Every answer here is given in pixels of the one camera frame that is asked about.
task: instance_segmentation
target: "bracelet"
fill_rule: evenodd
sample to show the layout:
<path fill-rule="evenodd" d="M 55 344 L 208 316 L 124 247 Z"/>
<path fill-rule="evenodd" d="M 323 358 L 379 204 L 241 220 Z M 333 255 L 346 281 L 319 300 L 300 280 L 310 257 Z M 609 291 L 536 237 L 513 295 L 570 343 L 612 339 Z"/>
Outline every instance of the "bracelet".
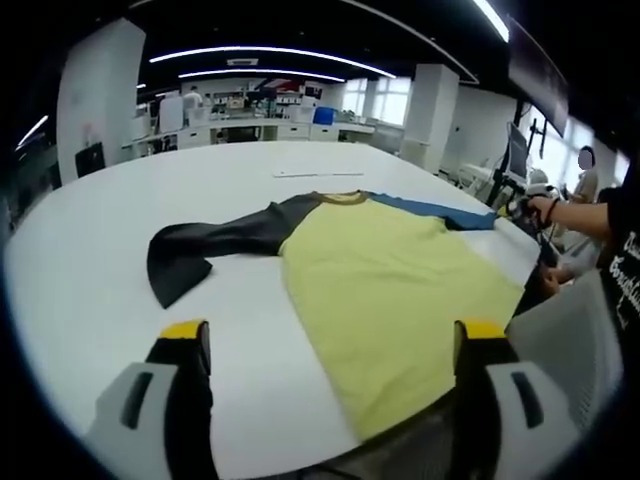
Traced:
<path fill-rule="evenodd" d="M 551 204 L 551 206 L 549 207 L 549 211 L 547 212 L 547 218 L 544 219 L 544 224 L 545 225 L 549 225 L 549 219 L 551 218 L 551 214 L 553 213 L 553 209 L 556 208 L 556 205 L 558 204 L 558 202 L 560 201 L 559 198 L 555 198 L 553 200 L 553 203 Z"/>

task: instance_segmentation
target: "computer screen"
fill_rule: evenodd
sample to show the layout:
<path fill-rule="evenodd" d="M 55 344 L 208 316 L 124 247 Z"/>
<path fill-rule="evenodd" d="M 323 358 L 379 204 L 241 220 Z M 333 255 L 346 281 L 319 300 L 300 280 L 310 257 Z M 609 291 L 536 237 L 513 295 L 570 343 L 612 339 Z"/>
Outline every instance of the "computer screen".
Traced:
<path fill-rule="evenodd" d="M 538 42 L 512 18 L 509 52 L 509 79 L 564 136 L 569 117 L 569 85 Z"/>
<path fill-rule="evenodd" d="M 527 139 L 513 123 L 509 124 L 509 171 L 527 180 Z"/>

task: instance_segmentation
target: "white cabinet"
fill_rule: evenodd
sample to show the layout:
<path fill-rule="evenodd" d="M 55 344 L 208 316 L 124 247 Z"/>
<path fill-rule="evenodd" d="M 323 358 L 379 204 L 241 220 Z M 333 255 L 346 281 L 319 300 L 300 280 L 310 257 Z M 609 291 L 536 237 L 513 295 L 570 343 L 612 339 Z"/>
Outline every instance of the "white cabinet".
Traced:
<path fill-rule="evenodd" d="M 310 140 L 314 142 L 337 142 L 340 130 L 331 125 L 311 125 Z"/>
<path fill-rule="evenodd" d="M 208 128 L 186 129 L 178 132 L 178 150 L 211 145 L 211 133 Z"/>
<path fill-rule="evenodd" d="M 309 125 L 286 125 L 278 127 L 278 140 L 309 140 Z"/>

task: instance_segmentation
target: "blue sleeve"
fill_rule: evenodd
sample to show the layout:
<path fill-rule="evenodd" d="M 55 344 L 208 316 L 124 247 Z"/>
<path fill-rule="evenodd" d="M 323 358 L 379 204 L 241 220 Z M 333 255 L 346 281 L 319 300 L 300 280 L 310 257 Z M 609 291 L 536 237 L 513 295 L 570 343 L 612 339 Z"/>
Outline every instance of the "blue sleeve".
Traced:
<path fill-rule="evenodd" d="M 456 208 L 443 207 L 433 203 L 416 202 L 399 197 L 390 197 L 384 193 L 371 193 L 369 198 L 376 202 L 399 208 L 415 215 L 439 217 L 445 220 L 450 230 L 493 230 L 497 215 L 489 212 L 486 215 L 465 212 Z"/>

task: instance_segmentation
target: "round table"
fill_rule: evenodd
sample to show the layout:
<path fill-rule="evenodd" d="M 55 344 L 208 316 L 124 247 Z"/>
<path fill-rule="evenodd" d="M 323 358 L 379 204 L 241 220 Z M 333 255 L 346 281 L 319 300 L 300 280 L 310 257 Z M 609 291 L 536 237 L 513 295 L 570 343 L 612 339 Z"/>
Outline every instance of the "round table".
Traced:
<path fill-rule="evenodd" d="M 147 246 L 175 223 L 222 223 L 317 190 L 371 190 L 485 213 L 476 199 L 366 145 L 256 142 L 163 153 L 107 168 L 49 194 L 10 240 L 6 274 L 17 334 L 55 412 L 84 435 L 95 402 L 157 335 L 210 324 L 211 445 L 223 478 L 266 476 L 358 446 L 280 281 L 280 259 L 212 259 L 212 276 L 164 310 Z M 539 250 L 504 219 L 461 233 L 524 285 Z"/>

